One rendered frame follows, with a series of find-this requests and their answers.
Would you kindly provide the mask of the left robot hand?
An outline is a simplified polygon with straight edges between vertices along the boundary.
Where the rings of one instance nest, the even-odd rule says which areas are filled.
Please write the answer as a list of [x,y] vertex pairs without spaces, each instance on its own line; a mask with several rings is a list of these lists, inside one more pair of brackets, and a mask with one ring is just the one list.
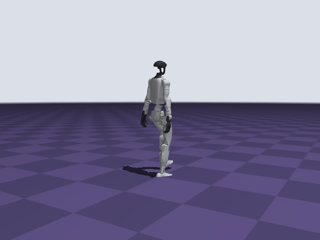
[[146,122],[146,124],[148,124],[147,121],[146,121],[147,114],[145,115],[145,111],[143,110],[141,115],[142,115],[142,117],[141,117],[141,125],[146,128],[147,126],[145,125],[145,122]]

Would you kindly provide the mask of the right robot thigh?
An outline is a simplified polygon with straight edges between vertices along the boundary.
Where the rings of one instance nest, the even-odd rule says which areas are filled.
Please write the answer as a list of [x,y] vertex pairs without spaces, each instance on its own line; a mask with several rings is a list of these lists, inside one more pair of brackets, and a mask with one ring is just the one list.
[[172,141],[172,124],[171,124],[171,127],[170,127],[170,131],[168,133],[164,133],[164,131],[166,130],[166,125],[167,125],[166,116],[160,115],[158,119],[159,119],[159,124],[161,126],[163,126],[162,127],[162,133],[163,133],[164,143],[161,143],[160,146],[159,146],[159,149],[162,151],[163,145],[167,145],[168,148],[170,147],[170,144],[171,144],[171,141]]

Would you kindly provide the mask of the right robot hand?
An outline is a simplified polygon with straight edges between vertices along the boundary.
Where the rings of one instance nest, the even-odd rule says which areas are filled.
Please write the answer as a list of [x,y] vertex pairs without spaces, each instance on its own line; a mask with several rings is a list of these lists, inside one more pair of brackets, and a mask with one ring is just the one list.
[[171,128],[171,121],[172,120],[169,120],[169,118],[170,118],[169,116],[166,117],[166,121],[167,121],[166,129],[165,129],[165,131],[163,131],[165,134],[168,133],[170,131],[170,128]]

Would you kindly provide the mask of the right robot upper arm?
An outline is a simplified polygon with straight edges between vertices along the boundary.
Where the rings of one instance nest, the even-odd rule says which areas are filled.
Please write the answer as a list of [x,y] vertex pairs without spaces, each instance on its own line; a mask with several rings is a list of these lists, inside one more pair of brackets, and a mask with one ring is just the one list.
[[170,93],[170,81],[166,79],[161,80],[161,85],[163,87],[163,102],[166,104],[167,98],[169,98]]

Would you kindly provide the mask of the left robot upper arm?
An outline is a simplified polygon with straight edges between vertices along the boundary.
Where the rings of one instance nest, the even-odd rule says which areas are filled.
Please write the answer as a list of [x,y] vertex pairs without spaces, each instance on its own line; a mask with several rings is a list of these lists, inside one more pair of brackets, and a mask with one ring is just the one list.
[[151,78],[148,81],[148,88],[147,88],[147,95],[146,95],[146,99],[151,101],[151,97],[150,97],[150,87],[151,87]]

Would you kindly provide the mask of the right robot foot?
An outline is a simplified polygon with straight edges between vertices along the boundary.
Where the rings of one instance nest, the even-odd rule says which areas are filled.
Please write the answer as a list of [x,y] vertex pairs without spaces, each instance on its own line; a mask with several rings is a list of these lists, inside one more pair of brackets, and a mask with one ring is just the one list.
[[161,172],[156,174],[156,177],[166,177],[166,176],[172,176],[172,174],[166,173],[166,172],[164,172],[164,174],[161,174]]

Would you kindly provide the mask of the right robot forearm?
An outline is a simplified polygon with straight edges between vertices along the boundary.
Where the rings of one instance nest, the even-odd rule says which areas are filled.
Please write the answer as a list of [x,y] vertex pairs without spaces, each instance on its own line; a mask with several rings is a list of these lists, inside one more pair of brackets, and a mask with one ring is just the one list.
[[169,116],[169,120],[171,120],[172,119],[172,112],[171,112],[171,98],[167,98],[166,99],[166,104],[165,104],[165,113],[166,113],[166,118],[167,118],[167,116]]

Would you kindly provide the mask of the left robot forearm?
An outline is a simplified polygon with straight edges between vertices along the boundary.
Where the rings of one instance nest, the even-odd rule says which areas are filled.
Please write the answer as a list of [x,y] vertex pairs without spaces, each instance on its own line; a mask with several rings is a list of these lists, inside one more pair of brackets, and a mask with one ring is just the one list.
[[148,113],[149,105],[150,105],[150,101],[147,100],[146,97],[145,97],[144,106],[143,106],[143,110],[142,110],[142,111],[144,111],[145,115]]

